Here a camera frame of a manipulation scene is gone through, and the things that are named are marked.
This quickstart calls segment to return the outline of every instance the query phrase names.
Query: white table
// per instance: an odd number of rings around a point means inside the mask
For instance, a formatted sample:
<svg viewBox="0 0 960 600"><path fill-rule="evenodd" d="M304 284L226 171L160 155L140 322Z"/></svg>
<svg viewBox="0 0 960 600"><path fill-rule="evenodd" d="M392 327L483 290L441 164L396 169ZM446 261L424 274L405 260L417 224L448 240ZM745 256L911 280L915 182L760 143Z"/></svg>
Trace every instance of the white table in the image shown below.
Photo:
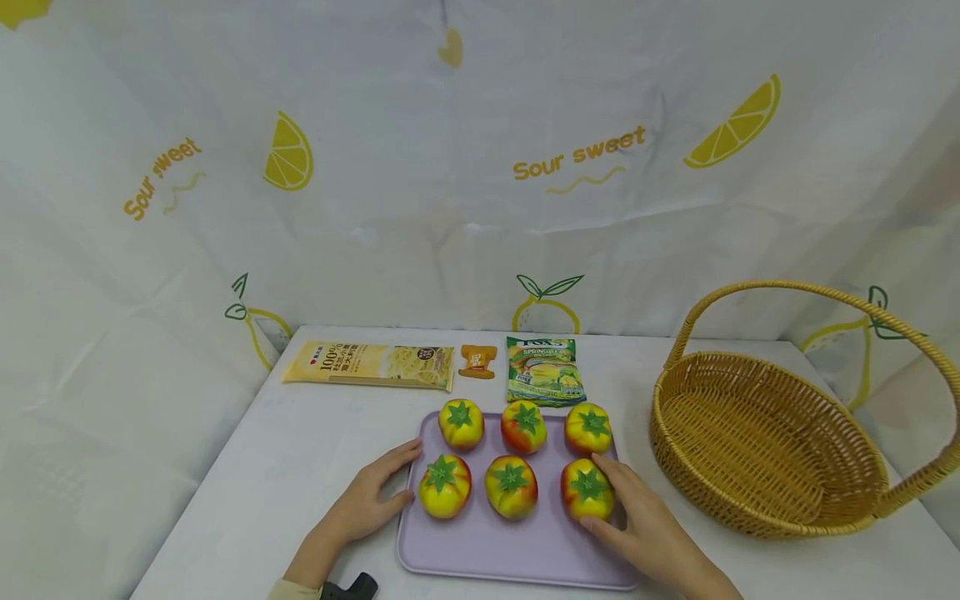
<svg viewBox="0 0 960 600"><path fill-rule="evenodd" d="M263 600L303 535L355 472L417 434L423 416L451 397L485 411L504 407L505 333L301 327L133 594L134 600ZM280 384L307 339L403 345L497 346L485 381L457 376L453 393L347 385ZM672 340L578 336L577 358L588 397L610 413L621 460L649 482L680 523L746 598L950 598L960 594L960 551L919 502L865 532L844 538L770 542L719 525L689 504L660 471L647 436L654 383ZM762 357L826 388L785 342L697 341ZM463 365L458 361L458 368ZM899 477L890 469L891 479ZM401 474L392 491L402 486ZM396 559L396 527L355 544L331 581L347 587L360 571L380 585L377 598L531 600L670 597L649 584L633 594L518 586L413 575Z"/></svg>

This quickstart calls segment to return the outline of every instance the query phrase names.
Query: noodle package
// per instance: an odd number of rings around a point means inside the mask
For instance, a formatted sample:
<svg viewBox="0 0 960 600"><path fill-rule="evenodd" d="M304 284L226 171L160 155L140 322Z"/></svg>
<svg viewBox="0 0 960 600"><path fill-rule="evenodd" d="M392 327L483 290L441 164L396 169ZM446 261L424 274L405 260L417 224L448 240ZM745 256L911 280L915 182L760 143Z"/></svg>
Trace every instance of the noodle package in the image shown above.
<svg viewBox="0 0 960 600"><path fill-rule="evenodd" d="M507 338L507 401L570 406L587 399L577 369L577 342Z"/></svg>
<svg viewBox="0 0 960 600"><path fill-rule="evenodd" d="M355 383L449 392L453 389L453 350L310 341L287 367L283 383Z"/></svg>

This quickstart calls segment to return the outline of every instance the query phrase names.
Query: left hand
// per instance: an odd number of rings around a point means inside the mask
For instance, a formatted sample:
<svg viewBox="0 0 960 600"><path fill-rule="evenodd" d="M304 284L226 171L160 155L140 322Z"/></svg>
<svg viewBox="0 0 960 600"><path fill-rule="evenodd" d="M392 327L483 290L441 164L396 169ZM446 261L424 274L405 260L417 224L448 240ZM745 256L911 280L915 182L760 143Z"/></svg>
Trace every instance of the left hand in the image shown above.
<svg viewBox="0 0 960 600"><path fill-rule="evenodd" d="M330 541L343 546L386 525L413 501L414 493L404 490L381 500L380 489L391 475L417 460L422 452L420 440L411 440L361 468L318 527L326 531Z"/></svg>
<svg viewBox="0 0 960 600"><path fill-rule="evenodd" d="M319 589L344 546L386 525L414 499L413 492L404 490L389 500L381 500L380 488L422 452L420 440L411 440L361 468L326 516L303 539L283 579Z"/></svg>

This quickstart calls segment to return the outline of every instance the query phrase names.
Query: sleeve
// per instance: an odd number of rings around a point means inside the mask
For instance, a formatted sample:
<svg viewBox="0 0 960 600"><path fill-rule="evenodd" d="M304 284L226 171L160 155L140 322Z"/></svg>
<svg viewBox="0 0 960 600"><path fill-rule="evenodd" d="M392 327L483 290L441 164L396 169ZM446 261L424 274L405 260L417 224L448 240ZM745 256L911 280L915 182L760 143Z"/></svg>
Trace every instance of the sleeve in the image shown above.
<svg viewBox="0 0 960 600"><path fill-rule="evenodd" d="M285 579L277 579L267 600L320 600L324 589L305 588Z"/></svg>

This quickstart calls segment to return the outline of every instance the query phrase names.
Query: yellow basket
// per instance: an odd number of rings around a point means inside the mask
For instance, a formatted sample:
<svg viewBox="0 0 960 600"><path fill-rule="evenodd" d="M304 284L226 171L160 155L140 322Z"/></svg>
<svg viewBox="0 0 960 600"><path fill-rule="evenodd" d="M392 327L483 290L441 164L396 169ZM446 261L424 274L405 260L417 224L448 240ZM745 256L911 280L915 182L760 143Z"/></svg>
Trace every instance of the yellow basket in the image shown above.
<svg viewBox="0 0 960 600"><path fill-rule="evenodd" d="M866 529L960 466L960 428L926 467L889 488L873 442L839 402L797 375L732 352L684 356L697 319L742 290L785 288L840 300L913 342L947 380L960 427L960 373L887 311L827 287L747 281L690 310L654 388L650 440L660 467L691 502L759 538L817 538Z"/></svg>

